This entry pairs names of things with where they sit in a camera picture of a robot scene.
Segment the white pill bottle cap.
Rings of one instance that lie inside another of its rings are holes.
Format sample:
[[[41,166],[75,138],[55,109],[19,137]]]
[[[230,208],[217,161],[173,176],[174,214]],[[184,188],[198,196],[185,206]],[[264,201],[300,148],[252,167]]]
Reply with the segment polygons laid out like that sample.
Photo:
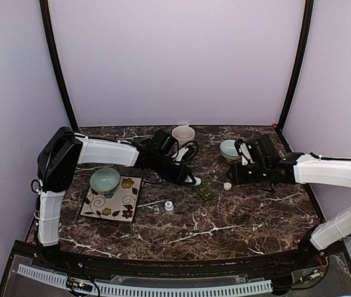
[[[231,187],[232,187],[231,183],[224,183],[224,185],[223,185],[223,188],[227,191],[230,190]]]

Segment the green weekly pill organizer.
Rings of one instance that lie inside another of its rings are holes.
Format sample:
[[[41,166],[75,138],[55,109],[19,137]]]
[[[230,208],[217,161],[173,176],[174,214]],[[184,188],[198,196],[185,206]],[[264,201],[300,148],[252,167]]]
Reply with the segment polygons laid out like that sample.
[[[205,202],[213,199],[214,197],[214,192],[210,187],[212,180],[212,177],[210,175],[207,175],[201,180],[200,185],[194,187],[194,190],[197,193],[197,195]]]

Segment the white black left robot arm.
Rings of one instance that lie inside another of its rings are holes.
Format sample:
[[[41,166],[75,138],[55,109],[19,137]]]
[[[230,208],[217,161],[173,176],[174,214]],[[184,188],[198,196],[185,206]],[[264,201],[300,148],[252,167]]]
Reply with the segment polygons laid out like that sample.
[[[185,159],[189,149],[182,146],[171,154],[177,139],[163,129],[141,141],[90,137],[59,128],[37,158],[37,174],[30,189],[38,196],[36,238],[43,246],[40,258],[52,270],[65,264],[65,257],[55,247],[59,243],[59,224],[63,198],[83,165],[99,170],[138,168],[151,170],[161,179],[179,186],[197,186]]]

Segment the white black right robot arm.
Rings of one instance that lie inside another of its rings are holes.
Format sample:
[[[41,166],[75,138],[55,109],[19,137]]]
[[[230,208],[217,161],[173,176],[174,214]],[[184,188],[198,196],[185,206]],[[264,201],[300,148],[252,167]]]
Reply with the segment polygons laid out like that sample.
[[[233,146],[240,161],[226,173],[232,184],[323,184],[351,189],[351,158],[295,152],[282,156],[268,135],[249,141],[239,139]],[[350,235],[351,206],[312,228],[300,241],[293,263],[305,269],[316,260],[317,251]]]

